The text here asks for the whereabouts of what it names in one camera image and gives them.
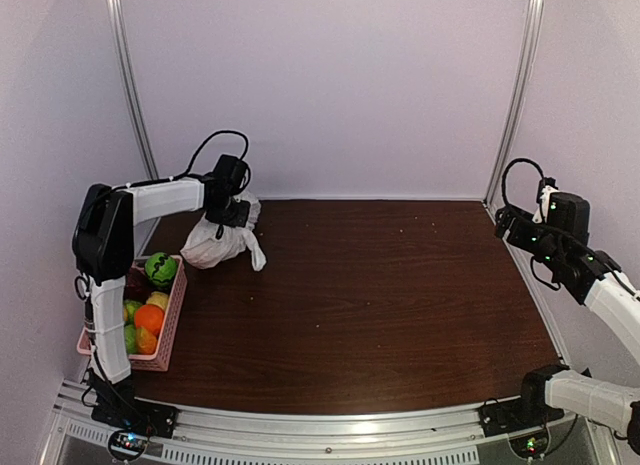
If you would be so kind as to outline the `white plastic bag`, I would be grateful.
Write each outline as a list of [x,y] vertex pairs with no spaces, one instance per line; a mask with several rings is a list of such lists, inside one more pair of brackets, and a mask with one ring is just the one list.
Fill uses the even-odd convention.
[[249,251],[253,270],[259,272],[265,267],[267,258],[254,233],[261,212],[261,203],[249,191],[235,196],[234,200],[249,203],[247,223],[242,227],[223,226],[219,232],[219,224],[209,222],[202,216],[180,250],[181,256],[188,264],[197,269],[209,269]]

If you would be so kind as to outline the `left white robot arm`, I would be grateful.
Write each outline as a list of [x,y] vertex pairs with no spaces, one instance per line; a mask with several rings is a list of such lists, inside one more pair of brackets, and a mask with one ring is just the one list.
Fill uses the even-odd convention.
[[122,302],[126,274],[134,261],[134,228],[148,220],[198,210],[222,234],[228,228],[246,227],[251,203],[213,174],[89,188],[72,250],[80,281],[76,291],[85,302],[91,367],[102,380],[116,384],[131,375]]

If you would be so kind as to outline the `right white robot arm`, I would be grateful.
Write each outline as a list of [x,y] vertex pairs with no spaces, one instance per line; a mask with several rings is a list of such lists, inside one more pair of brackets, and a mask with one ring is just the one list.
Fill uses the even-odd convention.
[[[531,254],[561,285],[595,314],[639,358],[639,291],[619,264],[568,232],[533,221],[533,215],[507,205],[496,212],[495,235]],[[551,408],[564,409],[608,427],[639,451],[639,390],[597,380],[566,366],[529,374],[531,390],[513,404],[519,425],[535,425]]]

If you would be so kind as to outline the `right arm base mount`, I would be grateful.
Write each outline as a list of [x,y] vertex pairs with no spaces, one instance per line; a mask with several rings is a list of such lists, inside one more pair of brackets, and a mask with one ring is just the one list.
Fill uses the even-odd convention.
[[478,415],[485,437],[506,435],[511,452],[532,462],[551,451],[549,425],[565,413],[546,405],[529,407],[518,397],[503,401],[490,398],[479,407]]

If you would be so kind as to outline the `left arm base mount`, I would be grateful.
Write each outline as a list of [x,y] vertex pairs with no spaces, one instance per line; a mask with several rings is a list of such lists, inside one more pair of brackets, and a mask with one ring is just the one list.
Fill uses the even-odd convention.
[[152,438],[172,438],[178,417],[175,406],[137,399],[130,378],[113,385],[89,368],[81,396],[91,419],[113,428],[107,451],[116,462],[129,464],[142,457]]

